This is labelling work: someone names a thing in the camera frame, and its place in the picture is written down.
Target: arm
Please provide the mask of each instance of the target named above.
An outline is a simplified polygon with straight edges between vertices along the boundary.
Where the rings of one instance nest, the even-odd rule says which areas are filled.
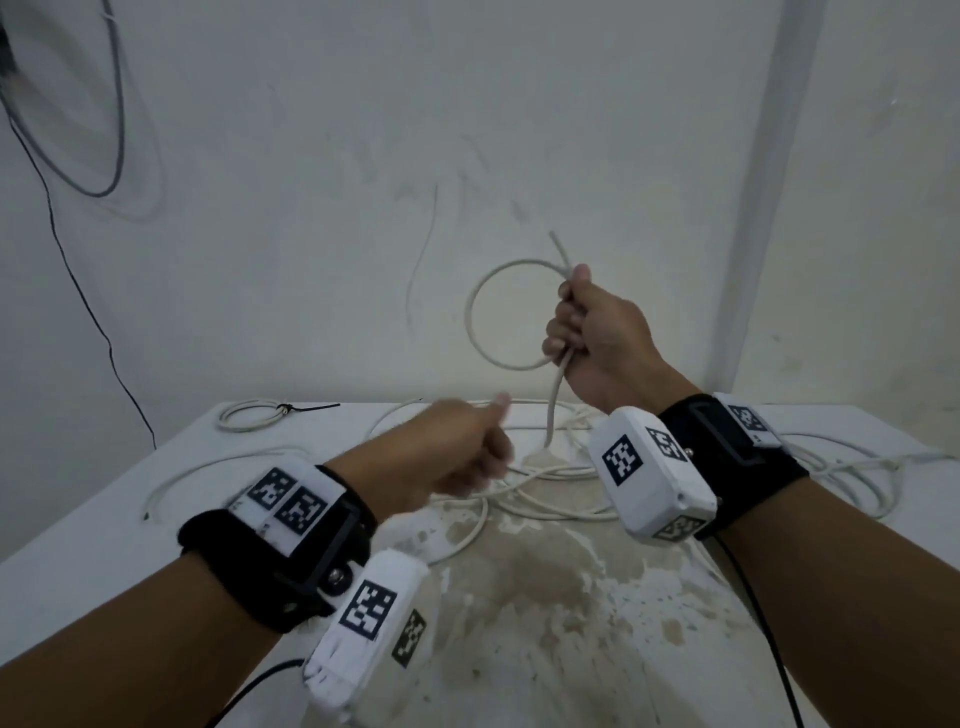
[[[327,466],[381,522],[463,495],[506,474],[508,404],[437,402]],[[187,554],[0,668],[3,724],[199,728],[279,639]]]
[[[584,401],[660,413],[698,392],[654,346],[643,314],[590,282],[564,283],[543,351],[576,354]],[[750,580],[784,662],[834,728],[957,725],[960,572],[804,478],[720,537]],[[737,584],[716,544],[708,545]]]

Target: white table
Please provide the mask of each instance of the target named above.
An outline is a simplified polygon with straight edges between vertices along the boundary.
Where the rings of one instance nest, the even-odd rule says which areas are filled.
[[[162,524],[145,523],[143,503],[159,481],[269,446],[301,446],[321,462],[354,445],[389,406],[294,414],[250,434],[217,430],[214,408],[0,565],[0,663],[173,560],[179,525],[219,506],[263,461],[196,473],[165,499]],[[824,432],[883,454],[923,449],[854,407],[768,405],[761,412],[780,430]],[[541,425],[543,418],[541,405],[518,405],[509,422]],[[542,437],[513,434],[521,456]],[[851,457],[825,443],[814,447]],[[889,519],[954,566],[958,476],[952,461],[912,468],[902,506]],[[552,489],[544,497],[564,503],[586,506],[599,497],[595,485],[541,487]],[[639,546],[615,522],[526,522],[492,512],[473,546],[435,567],[444,585],[437,651],[394,726],[792,725],[765,641],[691,545]],[[427,508],[384,524],[374,545],[429,558],[449,549],[474,518],[462,508]],[[311,624],[289,635],[264,667],[306,654],[322,629]],[[799,698],[807,725],[823,725]],[[320,723],[290,673],[257,689],[224,725]]]

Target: wall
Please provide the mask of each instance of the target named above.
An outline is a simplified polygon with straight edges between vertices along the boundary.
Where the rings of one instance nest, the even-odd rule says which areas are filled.
[[[960,454],[960,6],[831,3],[736,391]]]
[[[96,3],[9,6],[21,62],[68,117],[27,112],[93,184],[111,132]],[[543,396],[549,372],[504,373],[469,347],[462,307],[495,264],[555,259],[550,229],[702,377],[778,12],[757,0],[118,7],[130,177],[107,205],[60,184],[54,198],[160,441],[251,396]],[[9,133],[0,165],[2,556],[149,446]],[[481,337],[535,358],[556,283],[495,281]]]

